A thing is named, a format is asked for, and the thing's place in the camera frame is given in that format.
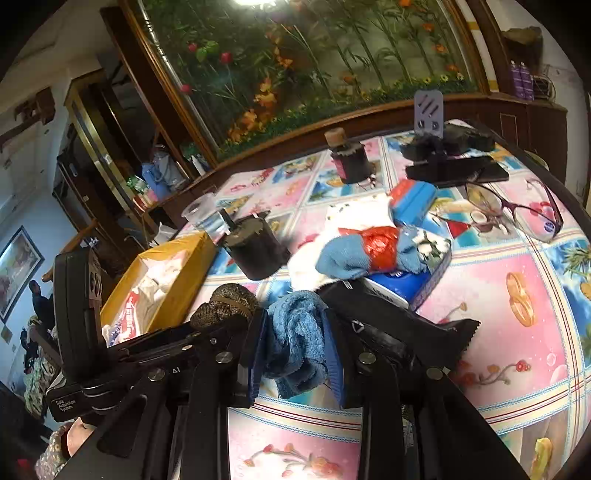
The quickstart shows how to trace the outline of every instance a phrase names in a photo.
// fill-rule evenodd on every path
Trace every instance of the glass display cabinet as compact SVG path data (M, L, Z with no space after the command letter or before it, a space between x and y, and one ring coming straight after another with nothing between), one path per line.
M316 122L411 99L417 89L483 90L482 65L466 52L472 36L449 1L123 6L213 166Z

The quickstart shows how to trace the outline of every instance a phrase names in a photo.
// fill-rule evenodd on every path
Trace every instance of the blue tissue box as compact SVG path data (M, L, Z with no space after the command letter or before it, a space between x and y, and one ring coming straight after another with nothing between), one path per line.
M417 237L423 236L427 240L419 240L419 247L426 243L431 246L431 252L421 254L421 262L427 265L427 272L417 275L396 270L391 273L376 273L362 279L365 288L374 295L412 311L427 299L452 260L452 243L448 239L418 230L420 234Z

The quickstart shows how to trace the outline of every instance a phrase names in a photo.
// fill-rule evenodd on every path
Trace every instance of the blue towel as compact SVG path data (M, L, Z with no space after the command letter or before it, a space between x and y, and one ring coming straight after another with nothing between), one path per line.
M280 398L290 398L324 383L322 320L328 308L312 291L292 292L268 309L272 328L267 337L263 375L276 378Z
M356 233L338 236L328 242L316 262L316 270L327 277L354 280L366 276L370 265L363 239Z
M417 228L405 226L400 229L396 245L396 268L419 274L427 271L421 262L417 245L413 238ZM371 260L363 248L363 239L358 233L338 236L328 242L316 262L316 270L330 278L354 280L369 275Z
M413 238L418 235L416 227L406 226L401 229L398 243L396 245L396 265L399 270L419 274L428 270L427 266L421 262L418 254L417 244Z

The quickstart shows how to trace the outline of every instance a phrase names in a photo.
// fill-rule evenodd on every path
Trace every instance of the cork stopper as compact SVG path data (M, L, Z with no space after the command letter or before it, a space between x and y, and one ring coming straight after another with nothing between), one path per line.
M347 134L341 127L324 132L324 137L326 137L326 142L329 147L339 147L340 145L347 143Z

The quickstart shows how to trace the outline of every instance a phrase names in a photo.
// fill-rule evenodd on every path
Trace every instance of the black smartphone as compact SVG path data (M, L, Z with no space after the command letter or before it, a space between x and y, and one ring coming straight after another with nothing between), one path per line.
M406 168L407 177L432 183L438 188L457 187L468 180L492 183L509 180L509 174L492 157L451 158L439 163L423 162Z

